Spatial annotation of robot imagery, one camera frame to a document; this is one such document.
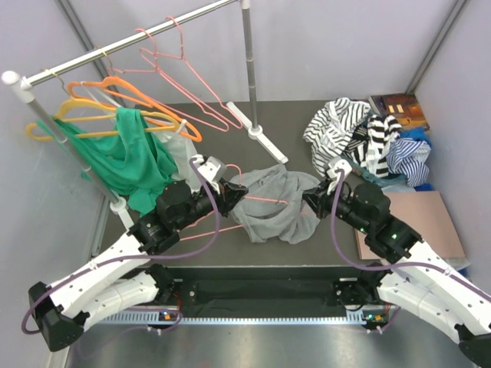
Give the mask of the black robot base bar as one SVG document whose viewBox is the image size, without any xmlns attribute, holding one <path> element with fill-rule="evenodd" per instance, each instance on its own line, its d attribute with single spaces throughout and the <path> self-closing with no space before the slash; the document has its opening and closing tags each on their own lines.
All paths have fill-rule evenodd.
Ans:
<svg viewBox="0 0 491 368">
<path fill-rule="evenodd" d="M 185 317 L 334 317 L 379 305 L 349 266 L 170 267 Z"/>
</svg>

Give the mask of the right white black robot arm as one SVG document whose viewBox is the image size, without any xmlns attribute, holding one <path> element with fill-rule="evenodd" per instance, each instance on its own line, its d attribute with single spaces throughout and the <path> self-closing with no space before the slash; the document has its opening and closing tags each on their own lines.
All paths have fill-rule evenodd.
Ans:
<svg viewBox="0 0 491 368">
<path fill-rule="evenodd" d="M 478 367 L 490 365 L 490 295 L 445 262 L 407 223 L 390 213 L 390 199 L 365 182 L 342 197 L 324 181 L 302 198 L 319 219 L 342 220 L 364 233 L 365 244 L 384 265 L 361 266 L 372 273 L 358 284 L 360 298 L 380 299 L 446 334 Z"/>
</svg>

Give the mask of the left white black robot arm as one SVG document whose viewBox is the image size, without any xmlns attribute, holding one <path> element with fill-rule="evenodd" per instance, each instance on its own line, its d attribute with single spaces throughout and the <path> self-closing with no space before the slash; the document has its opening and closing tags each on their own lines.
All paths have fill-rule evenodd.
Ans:
<svg viewBox="0 0 491 368">
<path fill-rule="evenodd" d="M 227 216 L 248 189 L 224 179 L 192 192 L 184 181 L 167 186 L 154 210 L 142 216 L 106 251 L 78 271 L 51 284 L 28 289 L 29 313 L 51 352 L 72 345 L 96 323 L 129 307 L 169 302 L 173 278 L 158 264 L 122 281 L 148 261 L 165 259 L 180 231 L 212 213 Z"/>
</svg>

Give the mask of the grey tank top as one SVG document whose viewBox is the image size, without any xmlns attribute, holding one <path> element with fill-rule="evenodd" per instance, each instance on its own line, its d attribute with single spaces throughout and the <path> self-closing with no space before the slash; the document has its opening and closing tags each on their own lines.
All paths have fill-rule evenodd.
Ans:
<svg viewBox="0 0 491 368">
<path fill-rule="evenodd" d="M 288 171 L 278 164 L 267 169 L 255 169 L 230 179 L 249 189 L 247 196 L 288 201 L 288 205 L 245 199 L 232 210 L 233 219 L 246 230 L 254 243 L 278 238 L 289 244 L 298 244 L 315 233 L 320 220 L 302 199 L 305 190 L 316 187 L 320 180 L 305 172 Z M 307 215 L 300 215 L 307 210 Z"/>
</svg>

